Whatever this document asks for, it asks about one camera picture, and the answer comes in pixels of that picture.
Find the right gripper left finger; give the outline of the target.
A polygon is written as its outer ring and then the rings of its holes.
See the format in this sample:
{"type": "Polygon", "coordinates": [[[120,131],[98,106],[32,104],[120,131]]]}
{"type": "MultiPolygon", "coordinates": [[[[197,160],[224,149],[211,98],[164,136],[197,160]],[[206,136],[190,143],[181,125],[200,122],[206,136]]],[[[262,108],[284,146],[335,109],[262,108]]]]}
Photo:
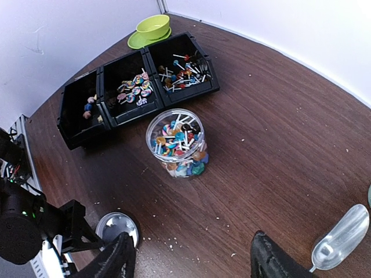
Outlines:
{"type": "Polygon", "coordinates": [[[122,232],[91,263],[71,277],[134,277],[135,264],[133,238],[122,232]]]}

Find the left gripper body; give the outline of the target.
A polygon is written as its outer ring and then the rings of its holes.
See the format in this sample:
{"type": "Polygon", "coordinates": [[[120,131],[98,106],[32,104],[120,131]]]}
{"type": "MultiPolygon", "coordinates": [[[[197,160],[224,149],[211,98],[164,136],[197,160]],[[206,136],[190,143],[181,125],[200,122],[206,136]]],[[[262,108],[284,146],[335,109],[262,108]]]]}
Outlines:
{"type": "Polygon", "coordinates": [[[86,221],[85,213],[85,206],[76,200],[71,200],[59,208],[48,203],[43,212],[43,238],[62,236],[63,253],[102,247],[103,241],[86,221]]]}

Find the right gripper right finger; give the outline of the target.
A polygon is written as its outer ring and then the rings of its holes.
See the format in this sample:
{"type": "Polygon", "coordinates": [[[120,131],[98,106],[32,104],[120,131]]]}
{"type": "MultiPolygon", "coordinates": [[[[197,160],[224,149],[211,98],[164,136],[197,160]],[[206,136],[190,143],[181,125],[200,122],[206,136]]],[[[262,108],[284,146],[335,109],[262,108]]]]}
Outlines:
{"type": "Polygon", "coordinates": [[[257,278],[316,277],[298,264],[263,231],[257,231],[251,241],[250,276],[257,278]]]}

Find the metal scoop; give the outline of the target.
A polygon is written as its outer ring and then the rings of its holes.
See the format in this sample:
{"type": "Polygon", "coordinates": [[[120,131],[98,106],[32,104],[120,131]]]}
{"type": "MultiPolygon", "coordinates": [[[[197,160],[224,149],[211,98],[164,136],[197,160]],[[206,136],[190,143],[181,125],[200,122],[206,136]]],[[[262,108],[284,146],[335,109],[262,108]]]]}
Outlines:
{"type": "Polygon", "coordinates": [[[369,229],[370,217],[362,204],[352,206],[312,249],[312,267],[331,270],[340,265],[360,244],[369,229]]]}

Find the pile of star candies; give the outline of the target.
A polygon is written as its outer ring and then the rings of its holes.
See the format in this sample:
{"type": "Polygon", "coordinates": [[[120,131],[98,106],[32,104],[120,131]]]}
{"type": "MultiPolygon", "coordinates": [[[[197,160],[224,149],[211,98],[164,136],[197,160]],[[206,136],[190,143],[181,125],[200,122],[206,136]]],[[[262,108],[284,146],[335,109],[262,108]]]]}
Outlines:
{"type": "MultiPolygon", "coordinates": [[[[84,112],[83,112],[82,116],[83,116],[84,119],[88,120],[92,117],[93,106],[96,104],[97,99],[98,99],[98,97],[97,97],[96,94],[94,96],[88,97],[87,103],[84,105],[84,108],[83,108],[84,112]]],[[[98,121],[98,123],[103,123],[104,120],[103,120],[101,108],[98,107],[97,110],[99,112],[99,114],[97,115],[97,121],[98,121]]]]}

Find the clear plastic jar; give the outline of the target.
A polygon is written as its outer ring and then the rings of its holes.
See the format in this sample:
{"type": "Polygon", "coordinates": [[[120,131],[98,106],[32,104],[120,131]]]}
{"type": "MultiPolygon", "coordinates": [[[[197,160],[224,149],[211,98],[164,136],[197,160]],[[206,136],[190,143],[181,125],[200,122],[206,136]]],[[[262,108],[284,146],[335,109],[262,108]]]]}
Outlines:
{"type": "Polygon", "coordinates": [[[205,130],[200,118],[187,109],[157,115],[146,131],[151,154],[174,178],[202,174],[209,162],[205,130]]]}

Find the pile of swirl lollipops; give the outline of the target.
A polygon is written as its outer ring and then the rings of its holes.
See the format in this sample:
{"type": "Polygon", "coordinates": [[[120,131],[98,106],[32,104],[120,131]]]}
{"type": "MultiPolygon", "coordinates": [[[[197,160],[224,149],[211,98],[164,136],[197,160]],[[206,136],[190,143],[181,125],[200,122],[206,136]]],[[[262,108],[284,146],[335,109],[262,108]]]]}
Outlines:
{"type": "Polygon", "coordinates": [[[153,94],[154,89],[148,72],[141,68],[141,73],[131,80],[122,81],[117,88],[118,104],[136,104],[137,107],[148,103],[148,98],[153,94]]]}

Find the black three-compartment candy tray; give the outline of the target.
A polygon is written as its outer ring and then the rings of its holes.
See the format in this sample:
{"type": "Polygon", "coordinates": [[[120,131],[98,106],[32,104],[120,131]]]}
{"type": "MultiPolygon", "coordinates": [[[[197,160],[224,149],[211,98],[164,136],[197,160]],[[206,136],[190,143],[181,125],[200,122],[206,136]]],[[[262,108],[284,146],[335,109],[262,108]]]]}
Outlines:
{"type": "Polygon", "coordinates": [[[57,127],[73,150],[119,126],[219,88],[210,57],[185,32],[65,85],[57,127]]]}

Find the pile of stick candies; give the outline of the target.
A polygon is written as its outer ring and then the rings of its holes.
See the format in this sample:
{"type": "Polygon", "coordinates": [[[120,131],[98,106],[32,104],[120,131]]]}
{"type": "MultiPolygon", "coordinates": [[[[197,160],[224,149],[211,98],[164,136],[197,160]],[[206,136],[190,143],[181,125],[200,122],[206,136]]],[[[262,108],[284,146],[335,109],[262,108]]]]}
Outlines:
{"type": "Polygon", "coordinates": [[[157,66],[162,87],[169,94],[212,80],[209,65],[197,54],[172,54],[166,65],[157,66]]]}

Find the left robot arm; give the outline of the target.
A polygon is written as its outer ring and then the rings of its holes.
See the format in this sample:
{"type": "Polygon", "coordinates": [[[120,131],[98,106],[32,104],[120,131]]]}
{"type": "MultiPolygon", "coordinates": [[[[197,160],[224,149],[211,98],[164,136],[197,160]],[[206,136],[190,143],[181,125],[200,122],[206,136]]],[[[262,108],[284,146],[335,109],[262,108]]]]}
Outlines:
{"type": "Polygon", "coordinates": [[[44,193],[30,192],[18,182],[1,178],[1,258],[26,264],[41,251],[43,241],[62,237],[62,253],[98,249],[103,241],[85,219],[86,208],[77,200],[57,208],[44,193]]]}

